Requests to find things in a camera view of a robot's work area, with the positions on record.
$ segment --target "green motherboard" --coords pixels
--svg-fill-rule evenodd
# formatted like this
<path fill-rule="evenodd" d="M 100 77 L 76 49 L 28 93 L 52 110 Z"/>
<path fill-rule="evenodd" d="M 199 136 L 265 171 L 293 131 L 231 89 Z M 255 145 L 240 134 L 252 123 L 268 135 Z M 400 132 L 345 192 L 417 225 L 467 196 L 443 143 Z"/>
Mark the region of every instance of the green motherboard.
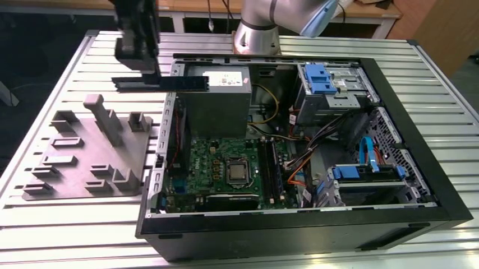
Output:
<path fill-rule="evenodd" d="M 269 203 L 263 197 L 259 143 L 259 140 L 193 139 L 184 194 L 255 194 L 260 197 L 259 209 L 291 207 L 291 199 Z M 276 140 L 275 150 L 281 165 L 289 159 L 287 142 Z"/>

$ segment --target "wire bundle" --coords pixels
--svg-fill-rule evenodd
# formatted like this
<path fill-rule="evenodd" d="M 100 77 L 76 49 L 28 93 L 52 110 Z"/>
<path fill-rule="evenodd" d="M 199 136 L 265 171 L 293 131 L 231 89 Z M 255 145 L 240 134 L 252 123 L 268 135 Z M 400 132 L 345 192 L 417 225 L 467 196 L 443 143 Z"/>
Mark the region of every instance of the wire bundle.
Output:
<path fill-rule="evenodd" d="M 285 164 L 285 168 L 292 168 L 293 165 L 300 162 L 300 164 L 297 165 L 295 171 L 292 172 L 292 174 L 287 180 L 288 184 L 297 184 L 297 185 L 304 186 L 303 182 L 293 180 L 295 175 L 301 170 L 304 165 L 308 163 L 308 161 L 312 157 L 312 152 L 315 151 L 316 147 L 320 145 L 320 143 L 324 141 L 324 139 L 337 131 L 337 127 L 343 124 L 343 122 L 345 121 L 348 116 L 352 115 L 356 111 L 361 111 L 361 110 L 349 110 L 343 115 L 340 115 L 337 118 L 335 118 L 329 123 L 327 123 L 321 127 L 321 129 L 317 131 L 313 138 L 309 140 L 309 143 L 305 146 L 304 153 Z"/>

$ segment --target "orange wire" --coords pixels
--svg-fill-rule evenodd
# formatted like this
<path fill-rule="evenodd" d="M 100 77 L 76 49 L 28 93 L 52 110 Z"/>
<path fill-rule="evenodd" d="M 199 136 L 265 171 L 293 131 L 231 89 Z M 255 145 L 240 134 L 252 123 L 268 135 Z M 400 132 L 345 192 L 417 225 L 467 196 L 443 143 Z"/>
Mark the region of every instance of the orange wire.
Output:
<path fill-rule="evenodd" d="M 299 167 L 296 168 L 296 170 L 292 172 L 289 178 L 287 179 L 287 183 L 288 184 L 297 184 L 297 185 L 301 185 L 301 186 L 305 186 L 305 184 L 300 181 L 295 181 L 292 180 L 293 179 L 293 176 L 297 174 L 297 172 L 300 171 L 300 169 L 303 168 L 303 166 L 305 165 L 305 163 L 309 161 L 312 157 L 312 154 L 305 158 L 305 160 L 301 162 L 301 164 L 299 165 Z"/>

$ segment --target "metal table surface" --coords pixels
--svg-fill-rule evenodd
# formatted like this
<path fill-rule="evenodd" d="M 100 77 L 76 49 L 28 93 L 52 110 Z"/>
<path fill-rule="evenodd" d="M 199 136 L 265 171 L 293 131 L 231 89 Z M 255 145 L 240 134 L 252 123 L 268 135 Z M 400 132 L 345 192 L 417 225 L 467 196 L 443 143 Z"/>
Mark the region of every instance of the metal table surface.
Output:
<path fill-rule="evenodd" d="M 25 168 L 39 163 L 39 153 L 56 132 L 48 122 L 56 110 L 73 110 L 79 117 L 91 117 L 83 108 L 85 94 L 101 93 L 107 109 L 115 109 L 120 115 L 144 111 L 155 120 L 155 130 L 159 129 L 164 94 L 115 92 L 112 77 L 139 76 L 113 57 L 117 36 L 117 32 L 87 33 L 1 177 L 0 265 L 13 268 L 479 267 L 479 117 L 421 49 L 399 40 L 281 36 L 280 49 L 287 55 L 376 59 L 475 220 L 451 230 L 428 233 L 387 251 L 169 265 L 147 242 L 133 236 L 140 196 L 24 201 L 23 191 L 16 186 L 29 180 Z M 168 75 L 173 53 L 231 53 L 231 46 L 228 35 L 163 34 L 161 73 Z M 152 150 L 155 144 L 155 137 L 151 137 Z"/>

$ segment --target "black cable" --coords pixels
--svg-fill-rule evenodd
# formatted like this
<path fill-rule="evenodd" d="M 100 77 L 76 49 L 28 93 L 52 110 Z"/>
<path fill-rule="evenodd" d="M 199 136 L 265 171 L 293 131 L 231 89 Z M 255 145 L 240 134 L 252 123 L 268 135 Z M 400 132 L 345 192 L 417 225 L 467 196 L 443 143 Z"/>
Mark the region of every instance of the black cable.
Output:
<path fill-rule="evenodd" d="M 341 10 L 343 10 L 343 23 L 341 23 L 341 27 L 340 27 L 340 29 L 339 29 L 339 32 L 343 33 L 344 24 L 345 24 L 345 10 L 344 10 L 344 7 L 343 7 L 341 4 L 337 3 L 337 5 L 339 5 L 339 7 L 340 7 Z"/>
<path fill-rule="evenodd" d="M 208 1 L 208 19 L 211 20 L 211 3 L 209 3 L 209 0 Z"/>
<path fill-rule="evenodd" d="M 227 0 L 228 2 L 225 2 L 224 0 L 221 0 L 223 2 L 223 5 L 225 7 L 225 10 L 228 12 L 228 15 L 227 15 L 227 20 L 225 20 L 225 33 L 228 34 L 229 33 L 229 18 L 232 18 L 232 14 L 231 14 L 231 11 L 229 11 L 229 0 Z"/>
<path fill-rule="evenodd" d="M 344 8 L 343 8 L 343 5 L 341 4 L 339 4 L 339 7 L 341 8 L 341 10 L 343 10 L 343 24 L 345 23 L 345 10 L 344 10 Z"/>
<path fill-rule="evenodd" d="M 212 24 L 212 20 L 211 20 L 211 3 L 209 3 L 209 0 L 207 0 L 207 1 L 208 1 L 208 29 L 212 32 L 213 24 Z"/>

